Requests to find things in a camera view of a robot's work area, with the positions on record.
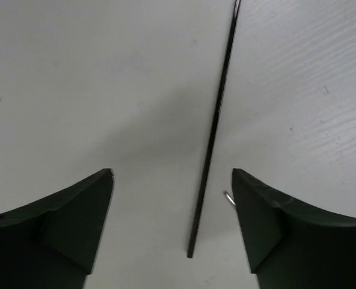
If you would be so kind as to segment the black chopstick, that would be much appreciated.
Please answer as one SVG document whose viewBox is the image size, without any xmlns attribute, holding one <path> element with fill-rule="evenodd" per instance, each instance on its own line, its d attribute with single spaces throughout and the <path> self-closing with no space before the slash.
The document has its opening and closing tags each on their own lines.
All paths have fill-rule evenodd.
<svg viewBox="0 0 356 289">
<path fill-rule="evenodd" d="M 241 7 L 241 1 L 235 0 L 232 11 L 232 17 L 230 21 L 230 28 L 227 37 L 227 44 L 224 53 L 224 59 L 222 63 L 221 74 L 219 78 L 218 90 L 216 94 L 215 106 L 213 109 L 213 115 L 211 120 L 211 126 L 209 131 L 209 138 L 206 146 L 206 153 L 204 156 L 203 167 L 201 170 L 200 182 L 198 186 L 198 195 L 195 203 L 194 215 L 191 223 L 191 230 L 189 234 L 188 246 L 186 250 L 187 259 L 192 259 L 195 251 L 195 244 L 197 241 L 198 230 L 200 226 L 201 213 L 203 210 L 204 198 L 206 194 L 207 182 L 209 179 L 210 166 L 212 162 L 212 155 L 215 146 L 216 134 L 219 124 L 219 118 L 221 115 L 222 102 L 224 98 L 224 90 L 227 82 L 227 74 L 229 71 L 230 59 L 232 56 L 233 42 L 236 34 L 236 27 L 238 23 L 239 11 Z"/>
</svg>

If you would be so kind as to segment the silver metal chopstick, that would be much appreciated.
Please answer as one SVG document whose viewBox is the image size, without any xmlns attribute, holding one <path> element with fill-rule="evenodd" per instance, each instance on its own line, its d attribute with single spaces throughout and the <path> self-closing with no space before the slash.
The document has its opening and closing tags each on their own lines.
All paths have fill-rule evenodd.
<svg viewBox="0 0 356 289">
<path fill-rule="evenodd" d="M 225 196 L 225 198 L 227 199 L 227 201 L 229 202 L 229 204 L 233 207 L 236 208 L 236 204 L 234 199 L 232 198 L 232 196 L 227 192 L 227 191 L 223 191 L 223 195 Z"/>
</svg>

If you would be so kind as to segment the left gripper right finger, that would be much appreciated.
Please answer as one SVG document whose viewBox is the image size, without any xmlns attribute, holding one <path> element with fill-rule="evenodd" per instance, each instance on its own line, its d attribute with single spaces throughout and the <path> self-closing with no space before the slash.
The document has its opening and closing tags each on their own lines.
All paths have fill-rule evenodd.
<svg viewBox="0 0 356 289">
<path fill-rule="evenodd" d="M 260 288 L 356 288 L 356 218 L 278 191 L 242 169 L 232 192 Z"/>
</svg>

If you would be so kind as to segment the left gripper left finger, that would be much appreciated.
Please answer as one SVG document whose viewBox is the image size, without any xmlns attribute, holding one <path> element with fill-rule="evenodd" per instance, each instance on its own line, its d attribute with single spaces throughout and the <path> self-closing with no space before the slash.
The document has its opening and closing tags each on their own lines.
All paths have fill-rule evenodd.
<svg viewBox="0 0 356 289">
<path fill-rule="evenodd" d="M 0 213 L 0 288 L 83 288 L 114 189 L 111 169 Z"/>
</svg>

